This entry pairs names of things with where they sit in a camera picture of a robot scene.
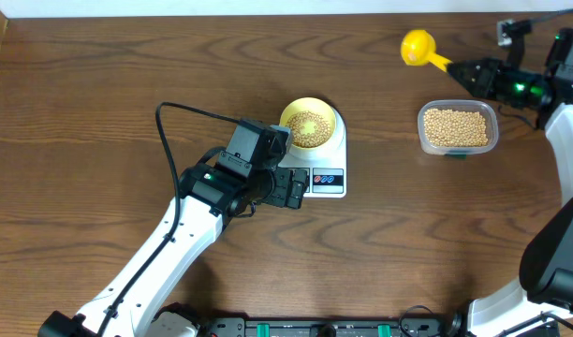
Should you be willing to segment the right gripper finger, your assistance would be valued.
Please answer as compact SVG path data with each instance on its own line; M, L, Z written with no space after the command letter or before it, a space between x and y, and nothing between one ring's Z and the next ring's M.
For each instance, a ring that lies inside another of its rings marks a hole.
M450 67L448 74L471 96L484 99L496 98L494 82L498 75L497 68Z
M449 75L473 74L476 71L494 69L496 70L502 61L499 59L486 57L477 60L463 60L447 65Z

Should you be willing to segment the yellow measuring scoop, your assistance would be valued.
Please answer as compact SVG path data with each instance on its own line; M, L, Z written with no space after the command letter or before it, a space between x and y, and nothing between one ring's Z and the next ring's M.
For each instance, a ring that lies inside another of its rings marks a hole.
M400 54L407 66L432 64L443 72L451 61L436 52L436 43L426 30L409 31L401 43Z

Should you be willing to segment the pale yellow bowl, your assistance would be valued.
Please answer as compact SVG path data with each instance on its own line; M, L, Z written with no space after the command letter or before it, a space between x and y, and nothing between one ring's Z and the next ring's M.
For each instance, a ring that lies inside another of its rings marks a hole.
M297 113L302 112L302 111L305 111L305 110L309 110L311 112L320 114L324 119L331 122L332 135L331 135L330 139L323 144L323 145L327 145L329 143L329 141L331 139L333 139L334 136L336 135L337 122L336 122L336 113L334 112L334 109L328 103L326 103L323 100L320 100L320 99L314 98L314 97L303 97L303 98L296 99L295 101L288 104L285 107L285 109L283 110L281 117L280 117L279 125L287 127L287 120L292 115L297 114ZM315 148L301 148L301 147L296 146L294 144L294 142L293 142L293 145L295 147L303 149L303 150L312 150L312 149L316 149L316 148L323 146L323 145L320 145L320 146L315 147Z

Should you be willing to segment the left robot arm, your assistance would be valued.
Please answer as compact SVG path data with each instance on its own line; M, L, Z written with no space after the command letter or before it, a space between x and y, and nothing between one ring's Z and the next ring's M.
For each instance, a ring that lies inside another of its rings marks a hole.
M161 308L187 269L228 223L253 215L258 203L299 209L309 183L303 168L283 168L267 154L245 161L223 147L209 150L175 182L158 227L120 273L72 317L53 312L44 336L194 336L194 323Z

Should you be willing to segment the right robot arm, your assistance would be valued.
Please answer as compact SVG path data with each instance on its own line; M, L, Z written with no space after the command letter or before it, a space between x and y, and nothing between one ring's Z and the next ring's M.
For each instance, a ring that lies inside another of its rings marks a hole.
M527 21L499 22L505 61L484 58L447 65L447 73L472 96L535 110L556 160L562 208L530 241L516 280L454 316L450 336L547 336L547 325L573 317L573 29L555 37L543 73L520 68Z

